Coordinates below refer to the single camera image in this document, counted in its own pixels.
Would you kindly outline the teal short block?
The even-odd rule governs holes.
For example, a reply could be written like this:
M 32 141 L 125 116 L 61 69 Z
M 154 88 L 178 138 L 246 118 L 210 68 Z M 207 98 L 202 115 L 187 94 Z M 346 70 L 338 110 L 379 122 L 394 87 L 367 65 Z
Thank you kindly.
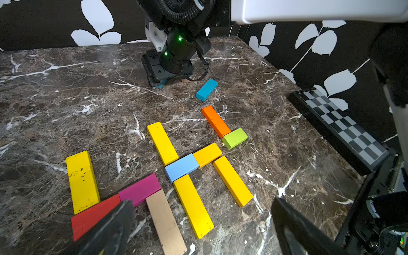
M 166 85 L 166 83 L 167 83 L 167 79 L 162 80 L 162 81 L 160 82 L 160 85 L 157 86 L 157 89 L 162 89 L 162 88 Z

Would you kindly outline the light blue short block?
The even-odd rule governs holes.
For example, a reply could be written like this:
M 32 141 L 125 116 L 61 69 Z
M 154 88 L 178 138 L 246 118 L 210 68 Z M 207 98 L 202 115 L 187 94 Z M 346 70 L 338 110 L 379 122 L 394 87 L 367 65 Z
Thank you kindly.
M 193 154 L 186 155 L 185 157 L 171 163 L 165 167 L 165 172 L 171 183 L 178 180 L 179 178 L 190 174 L 191 172 L 197 170 L 199 164 Z

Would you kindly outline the yellow long block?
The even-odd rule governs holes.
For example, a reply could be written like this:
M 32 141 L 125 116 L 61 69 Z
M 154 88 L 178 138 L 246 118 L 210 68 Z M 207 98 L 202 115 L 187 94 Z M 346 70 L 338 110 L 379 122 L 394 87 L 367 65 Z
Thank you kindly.
M 97 182 L 87 151 L 66 158 L 74 214 L 100 203 Z

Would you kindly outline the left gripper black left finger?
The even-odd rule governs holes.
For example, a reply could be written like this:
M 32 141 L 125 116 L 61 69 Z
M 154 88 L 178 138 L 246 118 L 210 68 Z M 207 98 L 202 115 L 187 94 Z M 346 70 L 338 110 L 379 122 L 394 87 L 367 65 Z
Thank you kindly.
M 123 255 L 127 248 L 135 210 L 129 200 L 121 202 L 88 233 L 71 245 L 73 255 Z

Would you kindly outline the orange long block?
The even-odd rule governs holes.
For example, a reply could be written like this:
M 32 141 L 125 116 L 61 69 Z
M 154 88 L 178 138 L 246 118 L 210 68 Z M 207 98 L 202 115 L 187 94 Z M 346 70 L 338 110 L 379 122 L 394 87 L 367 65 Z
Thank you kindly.
M 217 133 L 220 139 L 222 139 L 224 136 L 231 133 L 230 128 L 221 119 L 221 117 L 217 114 L 217 112 L 212 106 L 204 107 L 201 110 L 201 113 L 206 118 L 206 120 L 209 122 L 211 127 L 215 130 L 215 132 Z

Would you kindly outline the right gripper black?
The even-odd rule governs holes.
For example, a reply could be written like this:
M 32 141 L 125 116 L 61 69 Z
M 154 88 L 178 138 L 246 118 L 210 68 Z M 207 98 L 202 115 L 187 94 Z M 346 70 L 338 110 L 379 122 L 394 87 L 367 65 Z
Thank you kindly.
M 181 80 L 193 73 L 192 54 L 174 54 L 173 52 L 146 52 L 141 61 L 149 85 L 157 87 L 162 80 Z

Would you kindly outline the red block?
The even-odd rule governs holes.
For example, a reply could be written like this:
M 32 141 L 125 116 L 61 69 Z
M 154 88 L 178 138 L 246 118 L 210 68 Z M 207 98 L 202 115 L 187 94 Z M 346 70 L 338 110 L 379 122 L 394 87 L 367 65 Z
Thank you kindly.
M 79 240 L 85 233 L 118 206 L 120 202 L 120 197 L 116 194 L 72 217 L 73 241 L 75 242 Z

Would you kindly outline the magenta block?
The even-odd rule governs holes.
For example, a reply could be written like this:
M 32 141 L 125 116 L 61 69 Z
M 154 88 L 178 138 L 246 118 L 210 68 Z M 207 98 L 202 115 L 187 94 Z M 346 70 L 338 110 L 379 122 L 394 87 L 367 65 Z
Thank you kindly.
M 151 174 L 146 178 L 136 182 L 119 192 L 121 201 L 130 200 L 133 207 L 139 206 L 147 197 L 161 190 L 161 186 L 156 174 Z

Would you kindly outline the lime green short block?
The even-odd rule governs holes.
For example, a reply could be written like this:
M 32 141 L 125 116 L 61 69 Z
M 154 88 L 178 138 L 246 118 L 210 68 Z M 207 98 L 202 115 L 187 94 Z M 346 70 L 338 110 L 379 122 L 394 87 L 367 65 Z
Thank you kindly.
M 242 128 L 238 128 L 222 138 L 227 149 L 232 149 L 248 139 L 248 135 Z

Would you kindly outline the amber long block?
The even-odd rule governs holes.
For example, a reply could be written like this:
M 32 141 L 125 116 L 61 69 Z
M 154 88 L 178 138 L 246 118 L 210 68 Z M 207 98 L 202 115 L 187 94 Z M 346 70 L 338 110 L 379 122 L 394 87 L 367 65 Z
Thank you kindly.
M 237 204 L 241 208 L 244 207 L 253 198 L 253 195 L 228 159 L 225 156 L 222 156 L 214 161 L 213 166 Z

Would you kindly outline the cyan long block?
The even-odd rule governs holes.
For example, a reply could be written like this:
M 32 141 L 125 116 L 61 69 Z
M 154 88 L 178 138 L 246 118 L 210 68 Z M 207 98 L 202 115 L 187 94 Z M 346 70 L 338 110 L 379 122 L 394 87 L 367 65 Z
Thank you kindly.
M 196 93 L 196 98 L 205 102 L 211 93 L 217 88 L 218 82 L 209 79 Z

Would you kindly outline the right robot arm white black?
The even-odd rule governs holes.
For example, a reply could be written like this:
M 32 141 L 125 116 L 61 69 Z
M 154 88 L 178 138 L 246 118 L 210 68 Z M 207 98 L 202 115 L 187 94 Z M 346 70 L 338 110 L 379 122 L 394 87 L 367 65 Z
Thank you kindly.
M 210 50 L 208 27 L 267 21 L 406 22 L 407 1 L 139 1 L 154 49 L 142 56 L 149 85 L 190 79 L 191 57 Z

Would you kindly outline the tan wood long block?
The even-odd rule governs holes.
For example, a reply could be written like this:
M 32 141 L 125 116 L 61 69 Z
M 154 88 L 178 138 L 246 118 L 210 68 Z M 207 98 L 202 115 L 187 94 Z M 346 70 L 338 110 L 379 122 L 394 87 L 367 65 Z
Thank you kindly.
M 183 255 L 187 251 L 180 229 L 163 190 L 146 198 L 161 247 L 165 255 Z

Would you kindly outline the amber short block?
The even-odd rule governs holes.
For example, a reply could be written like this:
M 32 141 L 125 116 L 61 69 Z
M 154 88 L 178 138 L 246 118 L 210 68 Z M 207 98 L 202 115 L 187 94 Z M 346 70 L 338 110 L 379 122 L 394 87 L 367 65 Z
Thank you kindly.
M 199 164 L 199 169 L 208 165 L 222 156 L 222 151 L 216 143 L 212 143 L 203 149 L 193 153 L 193 156 Z

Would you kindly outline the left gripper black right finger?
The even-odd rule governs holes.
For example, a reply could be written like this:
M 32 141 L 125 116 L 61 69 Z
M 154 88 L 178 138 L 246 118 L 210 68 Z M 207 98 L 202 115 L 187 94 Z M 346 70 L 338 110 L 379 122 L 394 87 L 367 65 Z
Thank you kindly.
M 284 199 L 274 198 L 271 215 L 282 254 L 347 254 L 344 248 L 328 238 Z

